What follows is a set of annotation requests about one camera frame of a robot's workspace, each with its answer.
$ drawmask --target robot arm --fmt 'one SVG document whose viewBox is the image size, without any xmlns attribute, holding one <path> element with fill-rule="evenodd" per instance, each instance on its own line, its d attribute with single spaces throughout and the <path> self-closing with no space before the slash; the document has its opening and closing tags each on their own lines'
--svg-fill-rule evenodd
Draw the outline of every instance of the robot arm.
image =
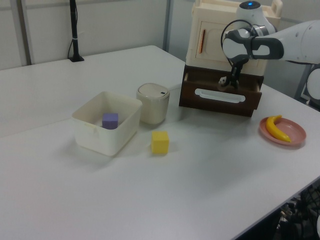
<svg viewBox="0 0 320 240">
<path fill-rule="evenodd" d="M 232 62 L 276 59 L 320 63 L 320 20 L 307 21 L 267 36 L 251 36 L 244 28 L 229 31 L 223 52 Z"/>
<path fill-rule="evenodd" d="M 276 32 L 256 1 L 241 3 L 236 15 L 239 20 L 235 21 L 235 29 L 225 34 L 223 42 L 221 39 L 223 52 L 232 65 L 231 77 L 219 82 L 222 87 L 230 84 L 238 88 L 240 72 L 249 59 L 320 63 L 320 20 Z"/>
</svg>

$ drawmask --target cable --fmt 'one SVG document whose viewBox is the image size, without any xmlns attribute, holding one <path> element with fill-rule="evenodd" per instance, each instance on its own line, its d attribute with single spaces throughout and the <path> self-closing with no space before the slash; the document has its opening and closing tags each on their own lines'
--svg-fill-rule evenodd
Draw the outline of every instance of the cable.
<svg viewBox="0 0 320 240">
<path fill-rule="evenodd" d="M 221 43 L 221 48 L 222 48 L 222 50 L 223 50 L 223 38 L 224 38 L 224 33 L 225 33 L 226 29 L 227 29 L 231 24 L 236 23 L 236 22 L 244 22 L 244 23 L 249 24 L 249 26 L 251 27 L 251 31 L 254 30 L 255 33 L 257 33 L 256 30 L 255 30 L 255 28 L 254 28 L 254 26 L 253 26 L 250 22 L 248 22 L 248 21 L 246 21 L 246 20 L 242 20 L 242 19 L 234 20 L 234 21 L 228 23 L 228 24 L 225 26 L 225 28 L 223 29 L 223 31 L 222 31 L 221 39 L 220 39 L 220 43 Z M 229 58 L 226 58 L 226 59 L 228 60 L 229 64 L 230 64 L 231 67 L 232 67 L 233 63 L 229 60 Z"/>
<path fill-rule="evenodd" d="M 319 187 L 315 188 L 314 191 L 317 193 L 318 197 L 317 199 L 320 199 L 320 190 Z"/>
<path fill-rule="evenodd" d="M 302 191 L 301 194 L 300 194 L 302 219 L 310 221 L 310 224 L 311 224 L 311 227 L 312 227 L 312 230 L 313 230 L 313 239 L 314 240 L 319 240 L 317 227 L 315 225 L 313 216 L 311 215 L 310 209 L 308 208 L 309 203 L 307 201 L 307 197 L 311 197 L 309 189 Z"/>
<path fill-rule="evenodd" d="M 292 64 L 300 64 L 300 65 L 312 65 L 313 63 L 308 63 L 308 62 L 298 62 L 298 61 L 290 61 L 286 60 L 286 62 L 292 63 Z"/>
<path fill-rule="evenodd" d="M 77 3 L 74 2 L 74 5 L 75 5 L 75 25 L 77 26 L 77 25 L 78 25 L 78 9 L 77 9 Z M 73 43 L 74 43 L 74 40 L 72 39 L 72 40 L 71 40 L 71 43 L 70 43 L 70 46 L 69 46 L 67 59 L 69 59 L 69 53 L 70 53 L 70 49 L 71 49 L 71 46 L 72 46 Z"/>
<path fill-rule="evenodd" d="M 305 227 L 304 227 L 304 224 L 303 224 L 302 221 L 300 222 L 300 226 L 301 226 L 301 236 L 300 236 L 300 240 L 303 240 L 303 239 L 304 239 L 304 235 L 305 235 Z"/>
<path fill-rule="evenodd" d="M 307 189 L 307 192 L 309 193 L 309 195 L 310 195 L 310 197 L 312 199 L 312 203 L 315 204 L 316 212 L 317 212 L 317 217 L 316 218 L 318 219 L 318 216 L 319 216 L 318 205 L 317 205 L 316 201 L 314 200 L 314 198 L 312 196 L 312 193 L 310 192 L 310 188 Z M 312 228 L 313 228 L 314 238 L 316 240 L 318 240 L 319 237 L 318 237 L 318 231 L 317 231 L 317 227 L 316 227 L 317 223 L 314 222 L 313 216 L 311 215 L 310 210 L 308 209 L 308 205 L 307 205 L 307 209 L 306 210 L 307 210 L 308 218 L 309 218 L 309 220 L 311 222 L 311 225 L 312 225 Z"/>
</svg>

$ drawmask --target white plastic bin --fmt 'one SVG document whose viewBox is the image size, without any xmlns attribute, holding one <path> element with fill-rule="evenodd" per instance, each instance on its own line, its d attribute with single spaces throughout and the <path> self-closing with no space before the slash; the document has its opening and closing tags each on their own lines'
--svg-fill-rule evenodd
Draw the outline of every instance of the white plastic bin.
<svg viewBox="0 0 320 240">
<path fill-rule="evenodd" d="M 82 147 L 113 156 L 138 129 L 142 102 L 125 95 L 104 91 L 72 114 L 75 141 Z M 118 113 L 118 127 L 102 127 L 104 113 Z"/>
</svg>

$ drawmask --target banana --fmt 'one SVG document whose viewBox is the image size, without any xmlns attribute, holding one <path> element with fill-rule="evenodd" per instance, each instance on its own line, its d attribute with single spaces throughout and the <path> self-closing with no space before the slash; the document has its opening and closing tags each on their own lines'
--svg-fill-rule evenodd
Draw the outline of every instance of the banana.
<svg viewBox="0 0 320 240">
<path fill-rule="evenodd" d="M 282 118 L 281 115 L 268 117 L 265 123 L 265 127 L 274 138 L 290 143 L 290 137 L 275 125 L 275 121 L 280 118 Z"/>
</svg>

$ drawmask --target white table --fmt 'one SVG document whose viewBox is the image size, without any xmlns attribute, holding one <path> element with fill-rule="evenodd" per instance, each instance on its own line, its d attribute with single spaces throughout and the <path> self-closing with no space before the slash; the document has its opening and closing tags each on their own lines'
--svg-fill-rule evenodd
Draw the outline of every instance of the white table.
<svg viewBox="0 0 320 240">
<path fill-rule="evenodd" d="M 265 85 L 242 117 L 178 107 L 184 63 L 154 46 L 84 59 L 0 71 L 1 239 L 229 240 L 320 176 L 319 112 Z M 147 82 L 171 88 L 163 124 L 140 124 L 114 158 L 76 144 L 72 112 Z M 303 126 L 303 147 L 262 137 L 277 114 Z M 168 131 L 165 156 L 151 154 L 154 129 Z"/>
</svg>

